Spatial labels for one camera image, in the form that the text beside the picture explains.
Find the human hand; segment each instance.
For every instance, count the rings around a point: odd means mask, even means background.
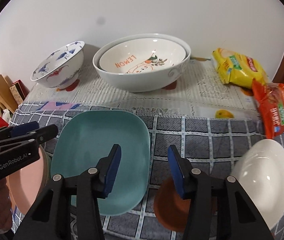
[[[6,178],[0,180],[0,230],[7,232],[12,227],[11,201]]]

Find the orange snack bag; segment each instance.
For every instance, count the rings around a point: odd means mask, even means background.
[[[252,90],[264,122],[266,138],[273,139],[284,132],[284,84],[262,85],[254,79]]]

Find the large white bowl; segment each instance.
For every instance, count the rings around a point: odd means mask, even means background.
[[[47,88],[64,89],[78,77],[83,64],[84,41],[75,41],[52,52],[38,65],[31,80]]]
[[[112,73],[140,74],[170,68],[185,57],[184,48],[174,41],[143,38],[112,47],[102,55],[99,65]]]
[[[99,61],[102,55],[108,51],[110,48],[126,41],[136,40],[141,38],[154,38],[154,39],[166,39],[169,41],[174,41],[177,44],[181,45],[184,50],[186,51],[185,59],[169,68],[165,68],[158,71],[151,71],[151,72],[142,72],[139,74],[132,74],[132,73],[111,73],[102,70],[99,68]],[[119,89],[131,91],[131,92],[145,92],[145,91],[152,91],[156,89],[160,89],[170,85],[175,80],[177,80],[181,74],[184,72],[185,68],[187,67],[187,63],[190,60],[191,56],[191,48],[190,46],[183,40],[165,35],[165,34],[157,34],[157,33],[148,33],[148,34],[137,34],[128,37],[124,37],[113,41],[101,49],[93,57],[93,65],[95,70],[98,72],[100,77],[110,84],[111,86],[117,87]]]
[[[284,148],[264,139],[243,155],[232,171],[269,229],[284,213]]]

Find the gray plaid tablecloth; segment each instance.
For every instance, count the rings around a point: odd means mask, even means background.
[[[72,117],[83,111],[109,109],[99,106],[76,104],[69,110],[41,110],[46,102],[26,102],[19,106],[10,125],[38,121],[43,127],[56,124],[59,134]],[[170,176],[167,148],[175,144],[182,157],[188,158],[193,167],[218,178],[230,174],[237,160],[257,141],[265,138],[261,121],[208,119],[178,115],[163,115],[128,110],[139,116],[147,125],[151,138],[151,163],[149,186],[141,203],[121,216],[101,216],[106,240],[147,239],[180,240],[182,233],[165,229],[153,212],[153,200],[164,179]],[[59,135],[45,143],[44,148],[52,156]],[[284,134],[275,138],[284,147]],[[76,210],[72,214],[71,229],[77,239]],[[13,214],[13,231],[20,225],[23,215]],[[210,240],[215,239],[217,216],[212,218]],[[284,239],[284,215],[271,230],[276,240]]]

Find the white plate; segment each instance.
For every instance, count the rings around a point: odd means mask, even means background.
[[[135,39],[120,43],[100,58],[101,69],[112,73],[157,71],[179,64],[186,57],[184,48],[165,39]]]
[[[257,142],[232,171],[272,229],[284,213],[284,148],[276,141]]]

